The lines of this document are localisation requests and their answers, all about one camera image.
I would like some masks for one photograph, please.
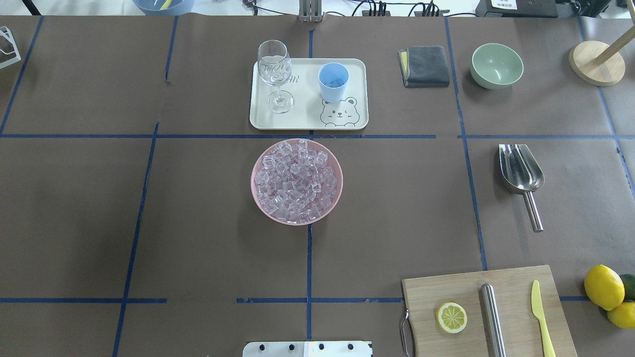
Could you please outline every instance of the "folded towel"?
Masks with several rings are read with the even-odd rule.
[[[399,64],[406,87],[447,87],[448,60],[441,46],[411,46],[399,51]]]

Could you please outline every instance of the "wine glass base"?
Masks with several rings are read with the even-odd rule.
[[[293,107],[293,95],[286,90],[273,92],[267,99],[269,109],[278,114],[286,113]]]

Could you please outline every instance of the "bear drawing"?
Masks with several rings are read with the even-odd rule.
[[[322,99],[324,109],[320,114],[320,120],[325,126],[355,126],[359,121],[359,113],[357,112],[357,100],[348,97],[339,102],[329,103]]]

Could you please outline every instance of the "lemon slice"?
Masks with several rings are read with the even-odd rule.
[[[437,323],[445,332],[458,333],[467,325],[467,314],[456,302],[446,302],[437,310]]]

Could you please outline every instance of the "wooden cutting board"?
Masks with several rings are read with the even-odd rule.
[[[480,271],[475,273],[405,279],[406,308],[418,356],[488,357],[479,289],[494,287],[503,341],[508,356],[540,357],[542,341],[538,320],[531,313],[531,284],[540,282],[542,305],[557,357],[577,357],[569,326],[549,266]],[[459,333],[447,333],[436,322],[437,308],[456,302],[467,313]]]

